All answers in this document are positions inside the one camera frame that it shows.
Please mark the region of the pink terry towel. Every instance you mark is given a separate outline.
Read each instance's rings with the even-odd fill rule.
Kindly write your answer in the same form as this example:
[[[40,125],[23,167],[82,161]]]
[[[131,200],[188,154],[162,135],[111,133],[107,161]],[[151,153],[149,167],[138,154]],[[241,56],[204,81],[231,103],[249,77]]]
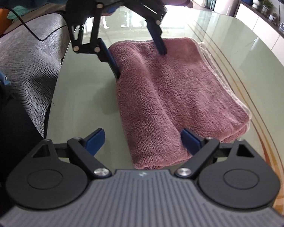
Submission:
[[[234,94],[212,56],[191,38],[166,38],[167,54],[154,42],[112,44],[120,70],[116,97],[133,165],[160,169],[187,161],[192,153],[180,134],[231,142],[245,134],[252,114]]]

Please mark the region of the grey upholstered chair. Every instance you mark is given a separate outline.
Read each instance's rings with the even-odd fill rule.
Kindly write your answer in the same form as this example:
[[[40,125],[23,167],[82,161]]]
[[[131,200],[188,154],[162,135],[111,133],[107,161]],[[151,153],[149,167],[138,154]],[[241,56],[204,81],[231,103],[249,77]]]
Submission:
[[[0,39],[0,71],[40,134],[50,106],[61,60],[70,38],[58,13],[40,16]]]

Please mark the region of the white low tv cabinet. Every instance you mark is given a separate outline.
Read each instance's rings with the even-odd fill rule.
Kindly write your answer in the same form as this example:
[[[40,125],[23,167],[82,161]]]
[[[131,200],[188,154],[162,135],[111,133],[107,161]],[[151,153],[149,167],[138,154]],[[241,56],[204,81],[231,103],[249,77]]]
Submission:
[[[239,1],[234,17],[251,29],[284,67],[284,33],[264,15],[243,1]]]

